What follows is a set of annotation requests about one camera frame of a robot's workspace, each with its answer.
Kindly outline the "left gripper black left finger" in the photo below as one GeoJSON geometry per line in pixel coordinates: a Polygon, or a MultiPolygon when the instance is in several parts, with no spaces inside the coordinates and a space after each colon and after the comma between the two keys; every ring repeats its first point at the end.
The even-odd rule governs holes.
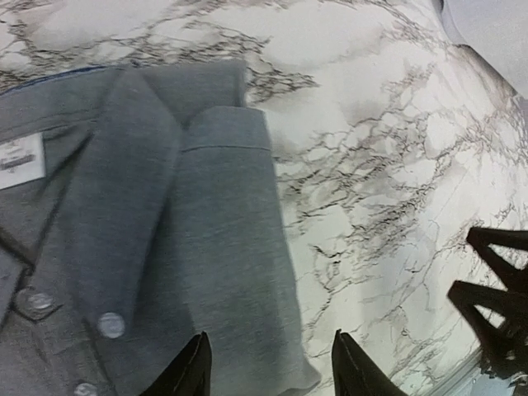
{"type": "Polygon", "coordinates": [[[140,396],[210,396],[211,369],[210,339],[201,332],[140,396]]]}

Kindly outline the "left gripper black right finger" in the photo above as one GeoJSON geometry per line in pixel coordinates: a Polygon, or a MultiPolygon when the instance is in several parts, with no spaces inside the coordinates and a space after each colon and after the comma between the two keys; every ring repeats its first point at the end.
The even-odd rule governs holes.
{"type": "Polygon", "coordinates": [[[370,359],[352,336],[338,329],[332,344],[336,396],[406,396],[370,359]]]}

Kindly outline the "grey long sleeve shirt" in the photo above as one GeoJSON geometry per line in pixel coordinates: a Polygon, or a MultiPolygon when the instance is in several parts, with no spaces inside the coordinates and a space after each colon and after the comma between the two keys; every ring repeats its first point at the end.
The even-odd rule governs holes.
{"type": "Polygon", "coordinates": [[[1,392],[140,395],[196,335],[210,395],[305,395],[264,114],[240,60],[1,95],[1,392]]]}

